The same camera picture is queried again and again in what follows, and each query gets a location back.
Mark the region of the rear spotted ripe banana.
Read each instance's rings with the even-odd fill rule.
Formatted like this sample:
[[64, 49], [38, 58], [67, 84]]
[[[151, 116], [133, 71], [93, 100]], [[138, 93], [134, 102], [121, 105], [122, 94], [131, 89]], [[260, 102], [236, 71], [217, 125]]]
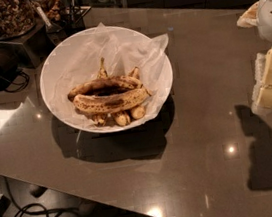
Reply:
[[132, 76], [112, 76], [105, 77], [104, 79], [98, 78], [85, 82], [84, 84], [78, 84], [76, 87], [70, 90], [68, 100], [72, 101], [76, 95], [91, 93], [92, 91], [105, 90], [106, 88], [122, 88], [124, 90], [134, 90], [135, 88], [141, 88], [143, 83]]

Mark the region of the spotted ripe banana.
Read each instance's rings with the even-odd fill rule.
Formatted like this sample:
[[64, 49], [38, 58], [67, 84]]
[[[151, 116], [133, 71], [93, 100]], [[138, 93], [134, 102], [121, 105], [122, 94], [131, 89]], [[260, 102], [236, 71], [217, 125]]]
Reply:
[[72, 102], [75, 108], [84, 114], [108, 114], [134, 108], [142, 104], [149, 96], [149, 91], [142, 86], [128, 92], [106, 96], [78, 94]]
[[84, 84], [78, 84], [76, 87], [70, 90], [68, 100], [72, 101], [76, 95], [91, 93], [92, 91], [105, 90], [106, 88], [122, 88], [124, 90], [134, 90], [135, 88], [141, 88], [143, 83], [132, 76], [112, 76], [105, 77], [104, 79], [98, 78], [85, 82]]

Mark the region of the front spotted ripe banana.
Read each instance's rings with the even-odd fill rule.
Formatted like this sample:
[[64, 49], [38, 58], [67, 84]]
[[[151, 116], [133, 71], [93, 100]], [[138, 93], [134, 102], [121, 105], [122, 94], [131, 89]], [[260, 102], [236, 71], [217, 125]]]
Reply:
[[142, 104], [149, 96], [149, 91], [142, 86], [128, 92], [106, 96], [78, 94], [72, 102], [75, 108], [84, 114], [108, 114], [134, 108]]

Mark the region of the metal scoop with tag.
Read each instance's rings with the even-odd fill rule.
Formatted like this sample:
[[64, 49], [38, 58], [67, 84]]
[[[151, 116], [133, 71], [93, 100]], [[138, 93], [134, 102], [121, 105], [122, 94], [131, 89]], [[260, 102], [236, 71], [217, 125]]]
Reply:
[[37, 2], [32, 4], [35, 11], [38, 13], [39, 17], [42, 19], [44, 25], [46, 26], [48, 38], [55, 46], [59, 45], [60, 42], [62, 42], [66, 38], [66, 33], [63, 30], [62, 26], [50, 21], [40, 4], [38, 4]]

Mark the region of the dark tray stand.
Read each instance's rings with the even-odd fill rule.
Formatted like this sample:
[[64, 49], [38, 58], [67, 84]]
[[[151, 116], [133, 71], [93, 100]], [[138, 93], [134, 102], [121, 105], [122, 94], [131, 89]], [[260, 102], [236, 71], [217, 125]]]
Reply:
[[85, 29], [83, 19], [74, 21], [61, 20], [57, 23], [62, 29], [48, 34], [46, 25], [41, 18], [36, 19], [36, 25], [28, 33], [9, 40], [0, 40], [0, 49], [12, 52], [23, 68], [36, 68], [61, 41], [80, 30]]

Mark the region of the glass jar of nuts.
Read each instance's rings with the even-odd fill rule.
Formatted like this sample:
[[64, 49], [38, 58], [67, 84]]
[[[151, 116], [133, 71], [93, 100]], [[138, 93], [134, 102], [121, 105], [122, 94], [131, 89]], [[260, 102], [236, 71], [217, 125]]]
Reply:
[[0, 40], [16, 38], [35, 26], [29, 0], [0, 0]]

